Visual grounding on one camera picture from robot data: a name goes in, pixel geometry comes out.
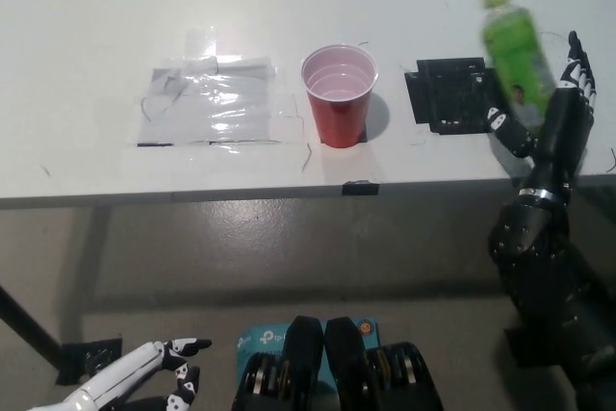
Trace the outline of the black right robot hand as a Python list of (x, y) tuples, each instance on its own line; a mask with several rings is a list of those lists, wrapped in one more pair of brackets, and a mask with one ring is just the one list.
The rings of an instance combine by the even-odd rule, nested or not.
[(566, 66), (550, 97), (537, 135), (492, 106), (486, 119), (497, 140), (517, 158), (531, 158), (533, 167), (519, 196), (566, 205), (594, 124), (596, 81), (578, 34), (568, 36)]

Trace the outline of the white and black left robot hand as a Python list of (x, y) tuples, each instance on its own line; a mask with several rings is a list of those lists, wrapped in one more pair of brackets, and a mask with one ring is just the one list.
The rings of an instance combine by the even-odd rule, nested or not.
[[(210, 347), (209, 339), (182, 338), (146, 343), (117, 359), (63, 401), (46, 410), (188, 410), (199, 388), (200, 368), (188, 359)], [(176, 389), (168, 395), (129, 401), (155, 373), (175, 374)]]

